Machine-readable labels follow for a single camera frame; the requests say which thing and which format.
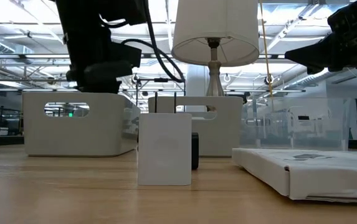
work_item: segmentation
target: ceiling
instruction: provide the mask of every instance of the ceiling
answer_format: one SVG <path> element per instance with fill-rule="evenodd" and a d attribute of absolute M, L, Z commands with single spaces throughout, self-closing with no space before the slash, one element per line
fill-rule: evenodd
<path fill-rule="evenodd" d="M 265 36 L 267 38 L 267 53 L 278 55 L 280 60 L 270 60 L 269 69 L 276 80 L 290 81 L 295 77 L 305 74 L 306 68 L 296 65 L 282 58 L 282 55 L 292 49 L 314 44 L 330 33 L 326 18 L 337 9 L 345 6 L 350 1 L 343 0 L 263 0 Z M 174 35 L 174 24 L 178 0 L 149 0 L 150 13 L 158 47 L 170 53 L 171 38 Z M 259 8 L 259 39 L 260 52 L 264 52 L 261 11 Z M 149 40 L 146 24 L 125 26 L 112 29 L 112 40 L 120 42 L 127 38 Z M 67 48 L 62 44 L 63 31 L 60 25 L 57 8 L 49 0 L 0 0 L 0 43 L 6 47 L 16 49 L 25 46 L 31 53 L 43 54 L 41 58 L 31 58 L 31 64 L 17 62 L 13 58 L 0 57 L 0 78 L 17 79 L 26 78 L 40 81 L 54 77 L 65 79 L 69 69 L 69 59 L 66 55 Z M 152 50 L 142 45 L 144 54 L 152 54 Z M 188 66 L 177 62 L 180 69 L 186 73 Z M 134 69 L 134 73 L 141 78 L 166 77 L 155 58 L 144 58 L 141 67 Z M 243 67 L 221 68 L 221 81 L 225 89 L 253 89 L 265 88 L 264 78 L 267 75 L 265 57 L 260 56 L 256 63 Z M 135 89 L 131 77 L 122 78 L 122 89 L 130 90 L 124 93 L 134 100 Z M 48 84 L 44 82 L 21 83 L 22 86 L 3 85 L 4 88 L 68 88 L 69 84 L 57 82 Z M 183 85 L 177 83 L 153 83 L 142 86 L 142 90 L 171 90 L 165 95 L 172 95 L 177 91 L 183 95 Z M 152 96 L 139 94 L 140 99 Z"/>

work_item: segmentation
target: table surface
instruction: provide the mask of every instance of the table surface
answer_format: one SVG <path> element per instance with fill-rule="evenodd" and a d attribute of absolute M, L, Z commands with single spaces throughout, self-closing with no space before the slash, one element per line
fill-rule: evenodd
<path fill-rule="evenodd" d="M 136 154 L 27 157 L 0 147 L 0 223 L 357 223 L 357 204 L 293 202 L 230 159 L 200 160 L 190 186 L 138 186 Z"/>

